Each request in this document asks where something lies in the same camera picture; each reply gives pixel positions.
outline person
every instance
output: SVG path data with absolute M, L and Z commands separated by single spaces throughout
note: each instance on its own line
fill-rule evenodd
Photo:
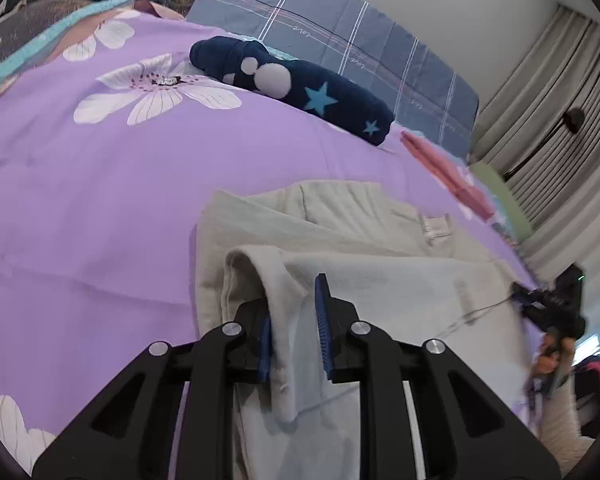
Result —
M 571 338 L 562 340 L 562 355 L 554 352 L 545 356 L 545 350 L 554 344 L 555 340 L 551 335 L 544 336 L 540 347 L 540 357 L 534 364 L 532 374 L 536 378 L 544 378 L 557 370 L 560 376 L 566 377 L 551 399 L 543 399 L 542 419 L 538 429 L 540 442 L 555 457 L 562 476 L 565 476 L 584 456 L 594 440 L 582 436 L 580 432 L 574 392 L 574 375 L 571 373 L 575 340 Z

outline blue star print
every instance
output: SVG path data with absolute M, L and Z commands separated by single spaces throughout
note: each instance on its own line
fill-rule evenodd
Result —
M 369 121 L 365 121 L 366 128 L 364 130 L 362 130 L 362 132 L 372 136 L 374 133 L 376 133 L 380 129 L 376 125 L 377 122 L 378 122 L 377 120 L 373 121 L 372 123 L 370 123 Z
M 309 96 L 309 102 L 304 106 L 304 110 L 315 110 L 320 117 L 324 116 L 324 107 L 338 102 L 337 99 L 327 95 L 327 83 L 324 82 L 319 90 L 312 90 L 304 87 Z

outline human hand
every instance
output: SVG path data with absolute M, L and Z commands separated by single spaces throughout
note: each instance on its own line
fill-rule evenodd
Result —
M 562 367 L 566 371 L 571 369 L 571 363 L 573 363 L 573 355 L 575 354 L 576 348 L 575 339 L 570 337 L 563 338 L 560 349 L 561 352 L 555 351 L 551 355 L 544 355 L 546 350 L 551 346 L 555 346 L 555 338 L 550 334 L 545 334 L 540 345 L 540 355 L 532 369 L 533 375 L 542 376 L 555 372 L 558 364 L 560 364 L 560 358 L 562 358 Z

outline white polka dot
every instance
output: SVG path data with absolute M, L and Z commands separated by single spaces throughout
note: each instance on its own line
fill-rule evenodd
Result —
M 240 64 L 240 70 L 246 75 L 253 75 L 258 69 L 258 60 L 254 57 L 245 57 Z
M 282 99 L 291 90 L 291 72 L 278 63 L 267 63 L 256 70 L 253 82 L 264 95 Z

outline purple bedsheet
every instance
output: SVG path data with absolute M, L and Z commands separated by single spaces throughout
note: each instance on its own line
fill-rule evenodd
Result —
M 96 35 L 87 54 L 28 71 L 0 98 L 0 396 L 13 397 L 28 428 L 58 433 L 149 343 L 198 336 L 189 237 L 216 189 L 380 182 L 426 214 L 449 213 L 530 284 L 508 245 L 402 147 L 397 127 L 375 148 L 186 75 L 189 47 L 219 29 L 149 15 L 123 23 L 131 36 L 122 26 L 118 43 Z

